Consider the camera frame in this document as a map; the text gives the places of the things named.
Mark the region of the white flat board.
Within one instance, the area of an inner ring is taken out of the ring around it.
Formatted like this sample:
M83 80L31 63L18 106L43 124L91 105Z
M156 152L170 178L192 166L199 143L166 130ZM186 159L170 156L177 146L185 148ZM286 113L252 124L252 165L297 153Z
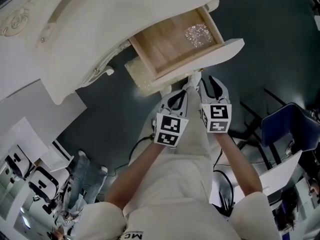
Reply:
M266 196L275 193L287 185L298 165L302 153L302 150L298 151L286 161L276 165L259 176L262 192Z

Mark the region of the white black-faced device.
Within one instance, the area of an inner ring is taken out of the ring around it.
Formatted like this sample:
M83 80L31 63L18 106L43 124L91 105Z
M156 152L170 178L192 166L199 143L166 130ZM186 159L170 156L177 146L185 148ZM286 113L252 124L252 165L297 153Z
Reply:
M26 180L31 171L35 167L34 164L28 159L19 145L13 145L5 157L6 163L11 168L12 172L19 178Z
M28 186L46 203L50 203L59 190L59 182L41 166L34 170Z

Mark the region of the person's left forearm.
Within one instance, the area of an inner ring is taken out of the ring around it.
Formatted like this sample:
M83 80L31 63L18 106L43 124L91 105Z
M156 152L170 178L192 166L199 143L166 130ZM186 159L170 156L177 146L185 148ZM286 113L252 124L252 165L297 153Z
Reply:
M149 144L112 183L105 194L104 201L123 210L164 148L164 145L158 143Z

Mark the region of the crumpled clear plastic wrap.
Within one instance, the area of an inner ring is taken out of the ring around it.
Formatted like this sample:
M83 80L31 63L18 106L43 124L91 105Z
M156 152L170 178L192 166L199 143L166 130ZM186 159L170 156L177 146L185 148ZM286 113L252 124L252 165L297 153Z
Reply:
M214 38L205 23L199 23L189 27L184 34L189 42L196 48L200 48L214 41Z

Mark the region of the cream padded stool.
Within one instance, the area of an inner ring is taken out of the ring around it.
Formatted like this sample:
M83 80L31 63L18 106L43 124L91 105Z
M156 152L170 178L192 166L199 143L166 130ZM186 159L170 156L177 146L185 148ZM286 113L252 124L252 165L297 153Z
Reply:
M172 80L162 83L159 86L153 87L152 74L145 67L140 57L130 60L124 66L132 77L136 86L139 88L139 93L144 97L151 96L157 92L160 92L161 96L163 97L172 91L173 84L187 78L192 74L192 72L185 73L173 78Z

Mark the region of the person's right forearm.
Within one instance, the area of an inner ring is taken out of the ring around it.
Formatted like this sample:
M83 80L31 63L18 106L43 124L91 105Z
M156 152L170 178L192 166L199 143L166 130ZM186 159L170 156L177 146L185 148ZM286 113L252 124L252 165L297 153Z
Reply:
M227 133L214 133L222 151L229 162L238 185L243 194L248 196L252 193L263 192L263 186L259 175L246 156L235 144Z

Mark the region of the blue chair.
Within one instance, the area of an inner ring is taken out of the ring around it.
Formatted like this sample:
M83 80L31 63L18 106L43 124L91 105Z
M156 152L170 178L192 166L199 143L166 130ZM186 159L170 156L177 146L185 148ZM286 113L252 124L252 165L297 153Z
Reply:
M320 142L320 123L296 103L288 103L261 121L263 147L291 135L300 151L311 151Z

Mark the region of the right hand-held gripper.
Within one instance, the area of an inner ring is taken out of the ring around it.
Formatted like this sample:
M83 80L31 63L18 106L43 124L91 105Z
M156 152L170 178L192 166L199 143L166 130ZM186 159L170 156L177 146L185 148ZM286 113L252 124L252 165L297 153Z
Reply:
M217 78L209 76L216 100L229 99L227 87ZM227 133L232 120L232 105L227 103L211 103L205 81L201 78L199 82L201 97L201 119L207 133Z

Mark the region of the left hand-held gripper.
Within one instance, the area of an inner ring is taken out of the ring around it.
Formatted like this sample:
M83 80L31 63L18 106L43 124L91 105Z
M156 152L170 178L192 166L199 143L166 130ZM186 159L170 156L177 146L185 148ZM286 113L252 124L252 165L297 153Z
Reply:
M155 107L154 143L171 148L178 145L189 122L188 97L186 90L176 90L165 95Z

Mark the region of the white shelf cabinet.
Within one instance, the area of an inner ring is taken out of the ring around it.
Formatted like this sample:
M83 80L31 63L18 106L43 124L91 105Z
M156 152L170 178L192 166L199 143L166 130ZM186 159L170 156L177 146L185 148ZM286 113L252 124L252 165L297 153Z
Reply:
M41 160L51 172L67 168L74 158L57 141L44 144L26 118L0 131L0 163L15 147L19 147L31 163Z

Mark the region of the person's white shirt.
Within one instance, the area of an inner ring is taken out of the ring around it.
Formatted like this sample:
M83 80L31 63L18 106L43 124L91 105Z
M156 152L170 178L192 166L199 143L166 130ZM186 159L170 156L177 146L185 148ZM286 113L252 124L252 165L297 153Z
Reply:
M229 218L210 204L212 161L161 154L124 209L87 205L74 240L281 240L268 198L255 192Z

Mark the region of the wooden drawer with white front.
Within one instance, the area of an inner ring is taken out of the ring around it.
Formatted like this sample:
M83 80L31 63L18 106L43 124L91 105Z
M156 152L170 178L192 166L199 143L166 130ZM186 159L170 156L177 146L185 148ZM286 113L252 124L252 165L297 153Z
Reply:
M214 41L194 47L185 31L205 23ZM242 38L224 40L208 10L202 6L165 19L138 32L129 42L152 75L153 87L195 70L224 63L244 47Z

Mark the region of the person's white shoe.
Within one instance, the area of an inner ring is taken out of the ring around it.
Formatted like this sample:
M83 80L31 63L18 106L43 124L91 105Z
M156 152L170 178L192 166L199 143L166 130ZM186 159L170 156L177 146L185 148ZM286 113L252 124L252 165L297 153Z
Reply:
M199 71L195 71L192 75L189 75L188 81L184 86L185 89L188 89L190 87L197 89L201 78L202 78L202 73Z

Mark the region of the person's beige trousers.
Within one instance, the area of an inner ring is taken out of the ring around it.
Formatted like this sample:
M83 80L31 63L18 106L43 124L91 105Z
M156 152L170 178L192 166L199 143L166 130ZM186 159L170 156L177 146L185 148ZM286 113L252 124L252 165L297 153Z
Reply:
M196 88L191 86L186 89L188 94L187 114L189 120L176 149L170 150L165 146L160 157L205 157L212 159L212 145L215 142L213 137L208 137L205 125L201 119L200 105L201 98Z

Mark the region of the white ornate dressing table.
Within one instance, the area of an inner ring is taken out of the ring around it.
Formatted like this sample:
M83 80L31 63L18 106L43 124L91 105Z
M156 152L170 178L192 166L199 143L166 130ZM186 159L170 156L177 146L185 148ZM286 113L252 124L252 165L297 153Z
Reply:
M0 100L41 80L61 104L101 58L142 30L221 0L0 0Z

